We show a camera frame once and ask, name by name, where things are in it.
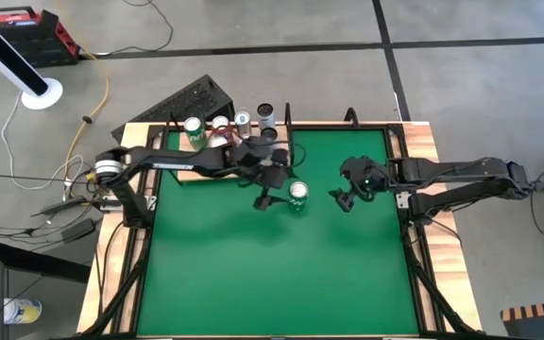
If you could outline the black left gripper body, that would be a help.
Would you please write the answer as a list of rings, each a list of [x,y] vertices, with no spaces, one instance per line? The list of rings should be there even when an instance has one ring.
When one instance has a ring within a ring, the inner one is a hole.
[[[271,172],[271,156],[275,149],[276,142],[266,144],[261,137],[248,137],[230,149],[228,172],[263,188],[280,189],[284,183],[274,183]]]

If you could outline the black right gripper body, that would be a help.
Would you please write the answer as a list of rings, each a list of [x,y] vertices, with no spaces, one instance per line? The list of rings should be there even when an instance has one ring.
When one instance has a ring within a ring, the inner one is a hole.
[[[340,176],[348,181],[354,194],[386,192],[389,187],[386,167],[366,156],[346,159],[340,167]]]

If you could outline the green Sprite can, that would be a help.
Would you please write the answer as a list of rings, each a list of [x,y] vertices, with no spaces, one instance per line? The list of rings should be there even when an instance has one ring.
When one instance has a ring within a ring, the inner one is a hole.
[[[206,145],[205,128],[198,117],[187,118],[184,122],[184,130],[194,149],[201,149]]]
[[[291,208],[296,212],[303,210],[306,206],[308,195],[309,189],[305,182],[293,182],[288,190],[288,202]]]

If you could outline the blue silver Red Bull can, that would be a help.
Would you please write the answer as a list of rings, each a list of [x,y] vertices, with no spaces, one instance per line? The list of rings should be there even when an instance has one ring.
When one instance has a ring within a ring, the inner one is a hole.
[[[234,124],[240,137],[248,138],[251,135],[252,123],[248,112],[236,112],[234,115]]]

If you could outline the green table mat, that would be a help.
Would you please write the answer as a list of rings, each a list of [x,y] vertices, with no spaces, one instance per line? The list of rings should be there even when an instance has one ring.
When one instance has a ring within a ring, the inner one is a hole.
[[[380,131],[299,131],[303,210],[253,206],[232,180],[163,173],[140,335],[414,334],[415,304],[394,197],[343,212],[349,157],[386,158]]]

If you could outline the black computer case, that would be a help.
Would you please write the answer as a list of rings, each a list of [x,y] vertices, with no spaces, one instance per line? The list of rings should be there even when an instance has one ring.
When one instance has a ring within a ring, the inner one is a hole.
[[[170,114],[179,123],[189,117],[211,122],[217,116],[234,119],[235,109],[230,96],[209,76],[204,75],[181,90],[135,116],[130,123],[165,123]]]

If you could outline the black power adapter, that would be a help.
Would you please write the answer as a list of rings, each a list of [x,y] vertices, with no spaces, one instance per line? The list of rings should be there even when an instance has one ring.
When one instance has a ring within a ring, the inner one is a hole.
[[[95,225],[96,223],[92,220],[92,218],[86,218],[69,229],[64,230],[61,233],[61,241],[64,244],[70,244],[82,237],[85,237],[96,230]]]

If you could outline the white floor stand pole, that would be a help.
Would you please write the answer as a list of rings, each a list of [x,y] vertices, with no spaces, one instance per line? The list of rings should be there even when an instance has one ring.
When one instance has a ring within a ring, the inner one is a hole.
[[[20,90],[21,101],[30,110],[47,109],[62,97],[62,84],[42,77],[1,34],[0,73]]]

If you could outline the black yellow striped block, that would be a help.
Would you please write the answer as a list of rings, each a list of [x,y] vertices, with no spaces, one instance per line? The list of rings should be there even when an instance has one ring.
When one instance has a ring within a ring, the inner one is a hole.
[[[544,303],[503,309],[500,318],[509,336],[544,340]]]

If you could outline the red and black toolbox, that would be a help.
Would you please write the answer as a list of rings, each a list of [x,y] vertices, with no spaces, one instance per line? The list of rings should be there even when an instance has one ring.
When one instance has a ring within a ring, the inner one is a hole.
[[[46,9],[0,8],[0,34],[34,68],[78,62],[80,46],[59,16]]]

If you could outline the white wipes canister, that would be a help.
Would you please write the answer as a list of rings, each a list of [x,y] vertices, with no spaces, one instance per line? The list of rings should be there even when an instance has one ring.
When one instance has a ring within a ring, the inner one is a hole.
[[[5,298],[4,324],[31,324],[39,319],[43,311],[42,303],[37,299]]]

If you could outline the wooden shelf with black frame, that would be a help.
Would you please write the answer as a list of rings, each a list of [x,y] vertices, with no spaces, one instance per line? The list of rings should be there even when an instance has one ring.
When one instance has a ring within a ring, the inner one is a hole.
[[[285,104],[284,119],[282,121],[276,121],[274,129],[277,131],[276,142],[285,141],[285,144],[278,144],[277,148],[284,148],[289,151],[289,156],[290,156],[289,163],[292,164],[293,162],[296,161],[295,155],[294,155],[296,146],[295,146],[295,143],[293,142],[293,137],[289,132],[289,127],[287,126],[287,123],[291,123],[291,108],[289,103]],[[195,149],[193,148],[193,146],[190,144],[188,140],[187,134],[184,131],[177,132],[177,131],[169,130],[168,147],[172,150],[195,151]],[[180,182],[210,180],[210,178],[206,178],[206,177],[200,176],[199,174],[195,172],[190,172],[186,170],[174,170],[173,173],[177,176]]]

